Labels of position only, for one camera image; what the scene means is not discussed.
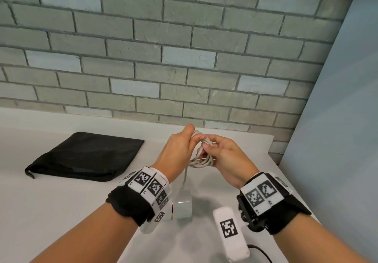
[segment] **black cable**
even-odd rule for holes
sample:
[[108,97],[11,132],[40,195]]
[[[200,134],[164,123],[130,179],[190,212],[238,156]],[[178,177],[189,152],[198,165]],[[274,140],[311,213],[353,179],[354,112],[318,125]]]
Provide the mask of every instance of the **black cable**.
[[248,244],[247,245],[248,246],[248,248],[255,248],[255,249],[257,249],[258,251],[260,251],[262,254],[264,254],[265,255],[265,257],[267,257],[267,259],[269,260],[269,262],[270,263],[273,263],[272,262],[272,260],[270,260],[270,258],[269,258],[269,256],[260,248],[260,247],[258,247],[258,246],[256,246],[256,245],[253,245],[253,244]]

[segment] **hanging cord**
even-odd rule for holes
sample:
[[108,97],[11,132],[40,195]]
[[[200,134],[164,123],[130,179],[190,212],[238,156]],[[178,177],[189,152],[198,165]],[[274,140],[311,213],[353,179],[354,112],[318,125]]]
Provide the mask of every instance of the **hanging cord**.
[[270,258],[269,258],[269,256],[260,248],[260,247],[258,247],[258,246],[256,246],[256,245],[253,245],[253,244],[248,244],[247,245],[248,246],[248,248],[251,248],[251,249],[257,249],[258,251],[260,251],[262,254],[264,254],[265,255],[265,257],[267,257],[267,259],[269,260],[269,262],[270,263],[273,263],[272,262],[272,260],[270,260]]
[[[197,130],[194,130],[194,132],[192,133],[192,137],[194,137],[195,135],[198,135],[198,134],[202,134],[201,132],[197,131]],[[205,138],[204,140],[201,141],[202,143],[206,143],[210,146],[212,146],[212,142],[210,141],[210,139],[207,137]],[[207,155],[205,159],[202,159],[200,158],[201,155],[202,155],[202,152],[203,152],[203,147],[202,145],[200,146],[200,148],[198,149],[197,151],[197,154],[195,155],[194,158],[191,159],[191,162],[189,164],[190,167],[194,167],[196,169],[201,169],[203,167],[207,167],[207,166],[213,166],[214,165],[214,159],[211,155]],[[183,181],[183,187],[184,187],[184,184],[186,182],[186,176],[187,176],[187,171],[188,171],[188,168],[186,167],[185,168],[185,172],[184,172],[184,181]]]

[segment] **brick wall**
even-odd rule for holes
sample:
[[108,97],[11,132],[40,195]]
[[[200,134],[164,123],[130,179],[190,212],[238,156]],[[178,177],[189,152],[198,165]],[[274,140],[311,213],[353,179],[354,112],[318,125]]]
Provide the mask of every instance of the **brick wall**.
[[0,106],[275,135],[351,0],[0,0]]

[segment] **person's left arm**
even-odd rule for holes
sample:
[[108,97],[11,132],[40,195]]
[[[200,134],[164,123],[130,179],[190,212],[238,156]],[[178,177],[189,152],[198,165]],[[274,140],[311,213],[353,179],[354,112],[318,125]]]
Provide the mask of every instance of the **person's left arm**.
[[[188,124],[182,132],[170,136],[150,166],[161,171],[170,183],[188,166],[200,141],[201,135],[191,138],[193,131],[194,126]],[[119,215],[111,204],[104,203],[31,263],[116,263],[137,228],[131,217]]]

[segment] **black bag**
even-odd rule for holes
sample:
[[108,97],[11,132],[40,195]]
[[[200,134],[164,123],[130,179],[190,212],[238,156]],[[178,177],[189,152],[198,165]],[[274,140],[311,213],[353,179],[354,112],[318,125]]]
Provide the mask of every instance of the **black bag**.
[[33,173],[109,181],[125,172],[144,140],[77,132],[25,169]]

